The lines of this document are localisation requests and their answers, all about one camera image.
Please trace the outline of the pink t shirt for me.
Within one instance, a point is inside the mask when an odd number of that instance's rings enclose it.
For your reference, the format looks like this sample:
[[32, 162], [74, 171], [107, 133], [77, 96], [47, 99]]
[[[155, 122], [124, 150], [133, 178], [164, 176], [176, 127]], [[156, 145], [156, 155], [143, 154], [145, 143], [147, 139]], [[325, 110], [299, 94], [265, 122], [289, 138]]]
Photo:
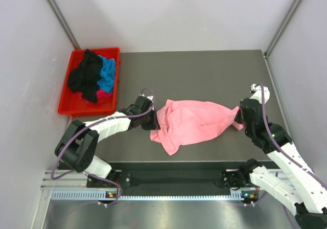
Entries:
[[168, 155], [180, 146], [215, 139], [228, 127], [242, 130], [235, 121], [239, 107], [234, 109], [213, 102], [195, 100], [167, 100], [157, 112], [159, 130], [150, 132], [150, 140], [162, 144]]

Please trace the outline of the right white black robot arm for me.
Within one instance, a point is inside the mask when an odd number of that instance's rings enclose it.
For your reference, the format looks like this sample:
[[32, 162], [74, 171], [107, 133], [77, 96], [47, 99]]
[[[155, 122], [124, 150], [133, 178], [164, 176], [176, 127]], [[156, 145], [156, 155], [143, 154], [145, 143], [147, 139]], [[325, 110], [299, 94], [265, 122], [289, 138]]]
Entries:
[[263, 188], [291, 212], [301, 228], [326, 228], [326, 184], [307, 166], [283, 127], [267, 121], [265, 103], [259, 96], [245, 98], [236, 122], [243, 124], [245, 134], [278, 165], [288, 182], [255, 159], [241, 164], [239, 181]]

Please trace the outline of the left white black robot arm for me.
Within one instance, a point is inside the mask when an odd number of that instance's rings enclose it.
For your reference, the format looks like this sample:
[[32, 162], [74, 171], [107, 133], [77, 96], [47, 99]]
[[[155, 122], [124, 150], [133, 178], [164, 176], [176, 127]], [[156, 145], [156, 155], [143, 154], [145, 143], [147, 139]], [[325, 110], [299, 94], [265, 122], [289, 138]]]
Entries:
[[145, 131], [160, 129], [154, 96], [140, 94], [135, 103], [97, 121], [72, 121], [54, 154], [73, 171], [97, 176], [108, 187], [114, 184], [116, 174], [108, 162], [95, 155], [98, 143], [139, 126]]

